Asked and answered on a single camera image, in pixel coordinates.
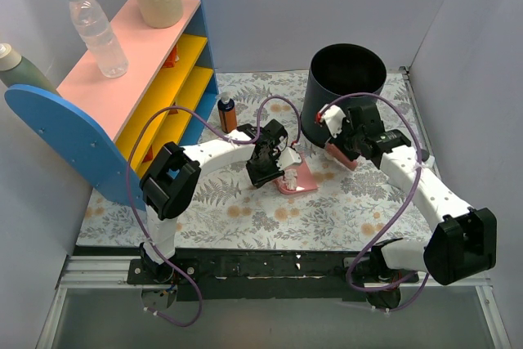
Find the pink hand brush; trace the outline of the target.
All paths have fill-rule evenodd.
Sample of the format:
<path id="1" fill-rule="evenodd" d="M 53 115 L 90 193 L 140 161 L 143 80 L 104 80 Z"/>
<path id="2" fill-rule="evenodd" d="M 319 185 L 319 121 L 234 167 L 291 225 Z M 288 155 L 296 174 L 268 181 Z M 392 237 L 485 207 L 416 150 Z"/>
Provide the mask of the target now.
<path id="1" fill-rule="evenodd" d="M 348 159 L 334 144 L 326 143 L 324 150 L 347 169 L 354 171 L 357 168 L 357 161 Z"/>

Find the pink dustpan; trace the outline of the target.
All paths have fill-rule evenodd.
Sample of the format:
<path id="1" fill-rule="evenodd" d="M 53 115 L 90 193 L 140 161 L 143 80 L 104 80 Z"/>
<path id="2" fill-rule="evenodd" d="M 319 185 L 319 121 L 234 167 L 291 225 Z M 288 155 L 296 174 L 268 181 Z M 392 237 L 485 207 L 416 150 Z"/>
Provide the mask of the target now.
<path id="1" fill-rule="evenodd" d="M 276 180 L 274 180 L 274 183 L 281 194 L 296 195 L 311 192 L 318 189 L 318 184 L 305 161 L 303 161 L 302 164 L 299 166 L 292 166 L 287 169 L 297 170 L 297 189 L 295 191 L 286 191 L 281 189 L 279 187 L 279 180 L 281 179 L 281 177 L 279 177 Z"/>

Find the dark blue trash bin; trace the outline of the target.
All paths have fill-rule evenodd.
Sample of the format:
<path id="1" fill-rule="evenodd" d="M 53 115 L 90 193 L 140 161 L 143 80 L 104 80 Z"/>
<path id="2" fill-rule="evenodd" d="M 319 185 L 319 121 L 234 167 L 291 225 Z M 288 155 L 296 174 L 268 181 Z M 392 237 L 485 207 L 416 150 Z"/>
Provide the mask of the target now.
<path id="1" fill-rule="evenodd" d="M 371 50 L 350 43 L 332 44 L 311 60 L 301 112 L 302 133 L 319 148 L 329 138 L 327 128 L 315 121 L 317 113 L 340 96 L 367 92 L 379 95 L 387 80 L 387 68 Z"/>

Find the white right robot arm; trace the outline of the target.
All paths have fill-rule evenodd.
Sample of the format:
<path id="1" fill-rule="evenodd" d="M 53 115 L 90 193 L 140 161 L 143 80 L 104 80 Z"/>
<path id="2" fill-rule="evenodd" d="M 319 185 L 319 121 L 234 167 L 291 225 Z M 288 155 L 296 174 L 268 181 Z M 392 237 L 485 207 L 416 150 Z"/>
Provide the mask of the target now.
<path id="1" fill-rule="evenodd" d="M 495 266 L 495 215 L 488 208 L 473 208 L 451 191 L 424 165 L 408 137 L 384 128 L 374 103 L 348 109 L 333 105 L 321 118 L 342 154 L 371 161 L 409 196 L 431 230 L 427 242 L 390 239 L 373 245 L 358 269 L 368 268 L 383 282 L 400 270 L 422 271 L 448 285 Z"/>

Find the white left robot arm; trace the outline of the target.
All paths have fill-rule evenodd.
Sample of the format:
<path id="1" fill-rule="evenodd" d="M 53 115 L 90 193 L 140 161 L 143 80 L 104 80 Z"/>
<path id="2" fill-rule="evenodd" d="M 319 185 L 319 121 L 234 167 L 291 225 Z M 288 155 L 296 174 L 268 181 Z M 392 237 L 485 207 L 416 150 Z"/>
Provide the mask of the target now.
<path id="1" fill-rule="evenodd" d="M 271 120 L 257 130 L 244 124 L 226 135 L 199 145 L 168 142 L 157 153 L 140 188 L 147 211 L 149 239 L 143 244 L 145 273 L 158 284 L 174 272 L 169 259 L 176 252 L 177 218 L 189 207 L 199 179 L 233 163 L 244 162 L 251 184 L 260 188 L 284 175 L 301 159 L 288 146 L 284 126 Z"/>

